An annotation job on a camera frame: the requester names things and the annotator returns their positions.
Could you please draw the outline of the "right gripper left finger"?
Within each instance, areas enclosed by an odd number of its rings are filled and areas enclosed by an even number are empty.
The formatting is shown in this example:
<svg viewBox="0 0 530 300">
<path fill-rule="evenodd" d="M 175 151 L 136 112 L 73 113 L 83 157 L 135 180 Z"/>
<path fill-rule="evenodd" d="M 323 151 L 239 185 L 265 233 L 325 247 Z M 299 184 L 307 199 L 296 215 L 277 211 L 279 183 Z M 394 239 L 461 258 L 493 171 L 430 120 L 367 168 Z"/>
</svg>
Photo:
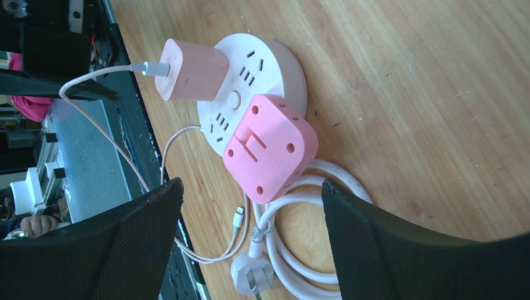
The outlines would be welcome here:
<svg viewBox="0 0 530 300">
<path fill-rule="evenodd" d="M 157 299 L 183 203 L 174 178 L 41 237 L 1 242 L 2 299 Z"/>
</svg>

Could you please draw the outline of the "light pink usb charger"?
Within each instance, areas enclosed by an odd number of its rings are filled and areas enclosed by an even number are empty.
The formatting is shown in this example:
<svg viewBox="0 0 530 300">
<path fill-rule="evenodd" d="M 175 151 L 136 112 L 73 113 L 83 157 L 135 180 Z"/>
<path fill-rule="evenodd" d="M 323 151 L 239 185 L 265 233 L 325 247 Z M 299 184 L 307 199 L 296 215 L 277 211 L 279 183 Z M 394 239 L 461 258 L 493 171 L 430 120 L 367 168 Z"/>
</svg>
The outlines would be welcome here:
<svg viewBox="0 0 530 300">
<path fill-rule="evenodd" d="M 159 62 L 169 66 L 154 80 L 165 101 L 213 101 L 229 69 L 220 50 L 175 39 L 166 41 Z"/>
</svg>

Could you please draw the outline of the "pink cube adapter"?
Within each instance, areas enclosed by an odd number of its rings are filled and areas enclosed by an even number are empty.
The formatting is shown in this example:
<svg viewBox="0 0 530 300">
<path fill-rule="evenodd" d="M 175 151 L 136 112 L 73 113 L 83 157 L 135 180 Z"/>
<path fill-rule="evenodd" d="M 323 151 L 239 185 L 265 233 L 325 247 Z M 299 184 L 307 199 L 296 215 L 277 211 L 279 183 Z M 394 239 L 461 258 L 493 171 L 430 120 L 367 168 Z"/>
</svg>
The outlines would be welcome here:
<svg viewBox="0 0 530 300">
<path fill-rule="evenodd" d="M 318 152 L 314 128 L 281 96 L 255 95 L 222 159 L 250 200 L 267 204 L 286 194 Z"/>
</svg>

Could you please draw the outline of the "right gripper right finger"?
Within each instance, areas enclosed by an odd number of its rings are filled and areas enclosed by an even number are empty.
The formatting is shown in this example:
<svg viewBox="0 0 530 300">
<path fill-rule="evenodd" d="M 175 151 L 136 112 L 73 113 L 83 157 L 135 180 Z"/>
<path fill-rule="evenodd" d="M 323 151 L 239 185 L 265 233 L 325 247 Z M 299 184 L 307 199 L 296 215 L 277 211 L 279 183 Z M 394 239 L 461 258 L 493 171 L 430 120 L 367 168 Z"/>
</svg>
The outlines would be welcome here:
<svg viewBox="0 0 530 300">
<path fill-rule="evenodd" d="M 343 299 L 528 299 L 529 234 L 492 242 L 418 226 L 322 185 Z"/>
</svg>

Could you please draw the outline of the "round pink power strip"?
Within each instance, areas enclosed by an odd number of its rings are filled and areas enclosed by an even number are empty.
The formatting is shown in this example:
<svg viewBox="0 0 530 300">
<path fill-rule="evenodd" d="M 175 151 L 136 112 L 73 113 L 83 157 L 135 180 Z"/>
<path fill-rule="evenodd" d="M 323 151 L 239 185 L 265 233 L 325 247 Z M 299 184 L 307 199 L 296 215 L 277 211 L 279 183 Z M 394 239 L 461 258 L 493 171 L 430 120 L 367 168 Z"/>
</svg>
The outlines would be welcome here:
<svg viewBox="0 0 530 300">
<path fill-rule="evenodd" d="M 197 102 L 202 132 L 215 153 L 223 154 L 257 94 L 280 95 L 300 115 L 306 115 L 306 78 L 299 61 L 285 45 L 235 33 L 220 40 L 215 49 L 227 57 L 226 76 L 212 101 Z"/>
</svg>

